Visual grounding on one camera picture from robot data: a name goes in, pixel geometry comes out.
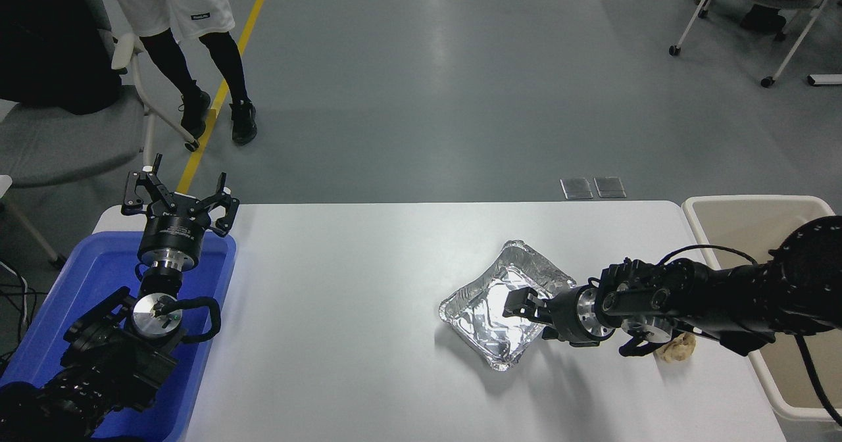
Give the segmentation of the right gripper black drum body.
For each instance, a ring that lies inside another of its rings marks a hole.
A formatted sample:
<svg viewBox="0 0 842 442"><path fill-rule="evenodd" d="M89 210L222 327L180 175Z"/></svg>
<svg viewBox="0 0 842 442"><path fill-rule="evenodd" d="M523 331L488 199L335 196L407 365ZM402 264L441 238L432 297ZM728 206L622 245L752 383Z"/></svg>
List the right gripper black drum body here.
<svg viewBox="0 0 842 442"><path fill-rule="evenodd" d="M567 342L574 348L587 346L587 331L578 312L580 295L584 290L583 287L566 289L551 299L543 300L545 313L550 319L541 334L543 340Z"/></svg>

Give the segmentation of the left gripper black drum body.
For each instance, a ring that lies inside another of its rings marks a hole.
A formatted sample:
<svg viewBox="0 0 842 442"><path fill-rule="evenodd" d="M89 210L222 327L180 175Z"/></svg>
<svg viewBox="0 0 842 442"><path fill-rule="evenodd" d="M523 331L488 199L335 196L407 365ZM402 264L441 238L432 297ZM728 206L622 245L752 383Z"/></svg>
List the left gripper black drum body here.
<svg viewBox="0 0 842 442"><path fill-rule="evenodd" d="M205 232L211 224L207 208L197 203L180 203L174 213L162 205L151 205L145 211L147 223L141 242L139 258L150 258L155 251L180 251L190 258L201 256Z"/></svg>

